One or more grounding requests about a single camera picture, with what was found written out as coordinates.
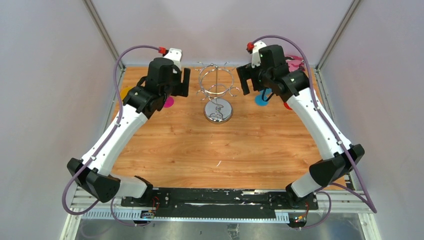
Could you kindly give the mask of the magenta wine glass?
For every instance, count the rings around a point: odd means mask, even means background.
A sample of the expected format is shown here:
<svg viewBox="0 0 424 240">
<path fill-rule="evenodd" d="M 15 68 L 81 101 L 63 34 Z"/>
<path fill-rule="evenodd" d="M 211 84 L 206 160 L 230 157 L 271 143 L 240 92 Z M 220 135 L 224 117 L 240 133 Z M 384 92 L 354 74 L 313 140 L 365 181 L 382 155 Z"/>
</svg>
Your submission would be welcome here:
<svg viewBox="0 0 424 240">
<path fill-rule="evenodd" d="M 175 103 L 174 98 L 173 98 L 172 96 L 169 96 L 169 97 L 166 99 L 166 101 L 165 101 L 165 103 L 164 103 L 163 107 L 164 107 L 164 108 L 170 108 L 170 107 L 172 107 L 172 106 L 174 105 L 174 103 Z"/>
</svg>

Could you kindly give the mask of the blue wine glass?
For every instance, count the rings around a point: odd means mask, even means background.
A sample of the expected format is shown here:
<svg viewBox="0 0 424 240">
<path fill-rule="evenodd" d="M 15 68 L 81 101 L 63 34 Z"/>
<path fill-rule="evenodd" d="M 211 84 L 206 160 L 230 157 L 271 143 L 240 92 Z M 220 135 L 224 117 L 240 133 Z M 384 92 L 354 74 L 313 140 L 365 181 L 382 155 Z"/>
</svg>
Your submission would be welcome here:
<svg viewBox="0 0 424 240">
<path fill-rule="evenodd" d="M 259 95 L 257 95 L 254 98 L 254 101 L 256 103 L 256 105 L 260 106 L 260 107 L 264 107 L 267 106 L 269 104 L 268 101 L 266 101 L 266 99 L 269 98 L 269 96 L 271 95 L 272 90 L 270 88 L 266 88 L 264 90 L 261 90 L 259 92 Z"/>
</svg>

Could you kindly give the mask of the chrome wine glass rack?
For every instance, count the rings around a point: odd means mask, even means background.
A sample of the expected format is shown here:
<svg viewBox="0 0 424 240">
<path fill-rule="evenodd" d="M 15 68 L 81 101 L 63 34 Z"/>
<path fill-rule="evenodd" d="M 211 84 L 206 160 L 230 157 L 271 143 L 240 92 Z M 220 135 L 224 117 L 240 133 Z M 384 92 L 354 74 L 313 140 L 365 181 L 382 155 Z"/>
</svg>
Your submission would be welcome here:
<svg viewBox="0 0 424 240">
<path fill-rule="evenodd" d="M 233 71 L 236 69 L 234 66 L 230 66 L 230 62 L 227 61 L 223 65 L 210 63 L 204 64 L 199 61 L 199 67 L 195 67 L 194 70 L 198 72 L 198 84 L 199 90 L 197 93 L 202 93 L 203 101 L 207 101 L 203 109 L 204 117 L 213 124 L 224 124 L 228 122 L 233 114 L 234 109 L 232 104 L 225 99 L 226 95 L 230 97 L 236 97 L 237 94 L 233 93 L 234 90 L 241 92 L 240 88 L 235 86 L 235 76 Z M 226 73 L 230 77 L 230 83 L 221 83 L 219 80 L 219 74 Z M 210 86 L 204 84 L 205 78 L 211 74 L 214 74 L 214 83 Z"/>
</svg>

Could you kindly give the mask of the red wine glass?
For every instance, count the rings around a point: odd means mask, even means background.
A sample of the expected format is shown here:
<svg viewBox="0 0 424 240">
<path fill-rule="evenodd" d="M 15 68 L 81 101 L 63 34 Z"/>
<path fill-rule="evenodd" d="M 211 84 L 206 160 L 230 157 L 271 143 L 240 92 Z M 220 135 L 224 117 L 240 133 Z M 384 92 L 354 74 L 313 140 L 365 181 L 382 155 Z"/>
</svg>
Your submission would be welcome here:
<svg viewBox="0 0 424 240">
<path fill-rule="evenodd" d="M 290 110 L 290 111 L 292 111 L 293 109 L 288 105 L 288 103 L 287 102 L 284 102 L 283 103 L 283 105 L 284 105 L 284 107 L 286 108 L 286 109 L 288 109 L 288 110 Z"/>
</svg>

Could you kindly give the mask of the yellow wine glass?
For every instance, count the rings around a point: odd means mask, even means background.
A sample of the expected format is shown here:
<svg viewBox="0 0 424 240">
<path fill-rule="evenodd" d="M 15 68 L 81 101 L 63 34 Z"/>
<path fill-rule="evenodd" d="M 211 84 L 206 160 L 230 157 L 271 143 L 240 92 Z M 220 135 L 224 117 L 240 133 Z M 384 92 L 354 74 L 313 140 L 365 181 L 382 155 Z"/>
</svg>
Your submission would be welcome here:
<svg viewBox="0 0 424 240">
<path fill-rule="evenodd" d="M 121 91 L 120 91 L 120 99 L 121 99 L 122 102 L 124 101 L 125 97 L 127 96 L 127 94 L 129 93 L 129 91 L 131 89 L 132 88 L 130 86 L 127 86 L 127 87 L 124 87 L 124 88 L 121 89 Z"/>
</svg>

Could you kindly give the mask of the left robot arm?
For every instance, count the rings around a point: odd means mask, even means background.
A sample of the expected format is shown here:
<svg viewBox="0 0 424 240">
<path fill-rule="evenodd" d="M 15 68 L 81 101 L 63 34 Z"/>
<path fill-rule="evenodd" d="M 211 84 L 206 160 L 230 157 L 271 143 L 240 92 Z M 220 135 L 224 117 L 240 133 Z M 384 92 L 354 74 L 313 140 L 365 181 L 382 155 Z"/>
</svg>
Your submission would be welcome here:
<svg viewBox="0 0 424 240">
<path fill-rule="evenodd" d="M 174 60 L 154 58 L 147 75 L 128 91 L 100 139 L 80 159 L 71 158 L 67 163 L 76 184 L 102 203 L 115 197 L 133 197 L 140 206 L 149 206 L 153 201 L 149 182 L 139 176 L 112 175 L 112 168 L 136 131 L 163 109 L 170 96 L 188 96 L 190 74 L 190 68 L 180 68 Z"/>
</svg>

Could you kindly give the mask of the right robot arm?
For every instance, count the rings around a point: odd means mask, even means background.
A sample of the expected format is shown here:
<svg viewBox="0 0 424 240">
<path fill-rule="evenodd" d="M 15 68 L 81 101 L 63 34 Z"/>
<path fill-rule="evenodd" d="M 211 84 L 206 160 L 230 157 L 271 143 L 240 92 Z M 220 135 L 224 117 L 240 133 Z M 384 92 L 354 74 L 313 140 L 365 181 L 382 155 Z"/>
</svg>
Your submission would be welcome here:
<svg viewBox="0 0 424 240">
<path fill-rule="evenodd" d="M 352 144 L 329 118 L 305 71 L 290 70 L 282 46 L 258 41 L 248 43 L 247 51 L 252 56 L 251 63 L 236 69 L 243 94 L 250 93 L 248 80 L 255 91 L 270 89 L 286 108 L 297 114 L 321 156 L 307 173 L 285 188 L 286 204 L 298 209 L 309 194 L 352 171 L 353 164 L 361 160 L 365 150 L 361 144 Z"/>
</svg>

